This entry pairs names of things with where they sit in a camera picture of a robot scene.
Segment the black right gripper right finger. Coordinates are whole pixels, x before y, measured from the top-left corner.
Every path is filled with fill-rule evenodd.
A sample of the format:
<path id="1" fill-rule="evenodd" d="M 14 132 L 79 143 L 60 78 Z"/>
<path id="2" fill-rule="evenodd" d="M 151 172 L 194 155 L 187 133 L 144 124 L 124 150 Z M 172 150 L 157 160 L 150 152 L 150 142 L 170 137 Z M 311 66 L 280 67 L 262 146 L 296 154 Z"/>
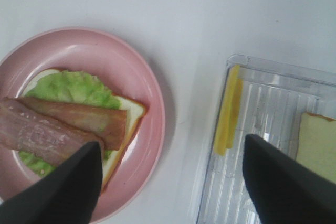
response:
<path id="1" fill-rule="evenodd" d="M 261 223 L 335 223 L 335 184 L 258 135 L 245 137 L 243 177 Z"/>

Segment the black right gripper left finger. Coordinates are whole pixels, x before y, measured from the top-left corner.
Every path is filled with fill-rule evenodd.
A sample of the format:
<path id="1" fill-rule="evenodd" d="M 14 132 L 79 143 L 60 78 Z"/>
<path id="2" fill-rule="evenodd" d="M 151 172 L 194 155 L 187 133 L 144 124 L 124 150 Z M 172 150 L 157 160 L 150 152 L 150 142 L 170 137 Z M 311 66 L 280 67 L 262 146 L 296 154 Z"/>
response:
<path id="1" fill-rule="evenodd" d="M 100 146 L 89 142 L 48 176 L 1 204 L 1 223 L 89 223 L 102 186 Z"/>

